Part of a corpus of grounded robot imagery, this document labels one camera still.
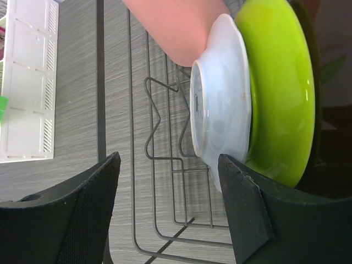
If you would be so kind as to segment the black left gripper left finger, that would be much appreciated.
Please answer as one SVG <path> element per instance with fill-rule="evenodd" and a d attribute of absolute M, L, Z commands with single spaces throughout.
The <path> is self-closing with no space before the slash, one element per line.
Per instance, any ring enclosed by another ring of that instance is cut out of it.
<path fill-rule="evenodd" d="M 120 155 L 19 201 L 1 202 L 1 263 L 102 263 Z"/>

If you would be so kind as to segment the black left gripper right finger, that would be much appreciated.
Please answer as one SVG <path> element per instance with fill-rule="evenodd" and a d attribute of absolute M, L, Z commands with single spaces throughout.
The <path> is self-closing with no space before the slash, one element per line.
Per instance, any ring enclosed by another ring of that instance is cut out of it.
<path fill-rule="evenodd" d="M 351 198 L 290 188 L 228 155 L 218 172 L 237 263 L 351 263 Z"/>

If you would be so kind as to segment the red floral plate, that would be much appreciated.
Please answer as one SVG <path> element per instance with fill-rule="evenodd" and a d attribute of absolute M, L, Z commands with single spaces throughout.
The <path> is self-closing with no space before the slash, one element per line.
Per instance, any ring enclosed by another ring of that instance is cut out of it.
<path fill-rule="evenodd" d="M 300 1 L 289 1 L 289 3 L 299 20 L 309 49 L 315 88 L 315 130 L 310 157 L 302 176 L 302 179 L 305 179 L 313 173 L 320 150 L 322 128 L 321 59 L 314 24 L 308 9 Z"/>

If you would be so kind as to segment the white scalloped plate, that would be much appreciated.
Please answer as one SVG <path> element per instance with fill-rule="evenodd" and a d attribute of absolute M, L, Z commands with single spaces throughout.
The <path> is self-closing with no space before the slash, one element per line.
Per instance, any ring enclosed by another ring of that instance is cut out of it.
<path fill-rule="evenodd" d="M 218 158 L 225 154 L 245 162 L 252 115 L 245 43 L 228 14 L 215 20 L 206 49 L 192 65 L 189 108 L 195 155 L 208 165 L 220 191 Z"/>

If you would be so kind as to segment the lime green plate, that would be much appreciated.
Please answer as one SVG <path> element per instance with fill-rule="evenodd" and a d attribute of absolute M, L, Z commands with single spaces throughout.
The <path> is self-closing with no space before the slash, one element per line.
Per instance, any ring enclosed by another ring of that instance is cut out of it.
<path fill-rule="evenodd" d="M 294 187 L 310 157 L 316 117 L 303 29 L 287 1 L 246 1 L 234 21 L 250 70 L 252 125 L 245 163 Z"/>

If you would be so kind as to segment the pink plastic cup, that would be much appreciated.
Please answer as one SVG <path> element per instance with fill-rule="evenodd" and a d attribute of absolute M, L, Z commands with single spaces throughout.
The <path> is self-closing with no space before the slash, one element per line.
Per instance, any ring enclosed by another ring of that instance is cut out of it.
<path fill-rule="evenodd" d="M 124 0 L 138 22 L 177 65 L 191 67 L 206 49 L 212 24 L 230 14 L 223 1 Z"/>

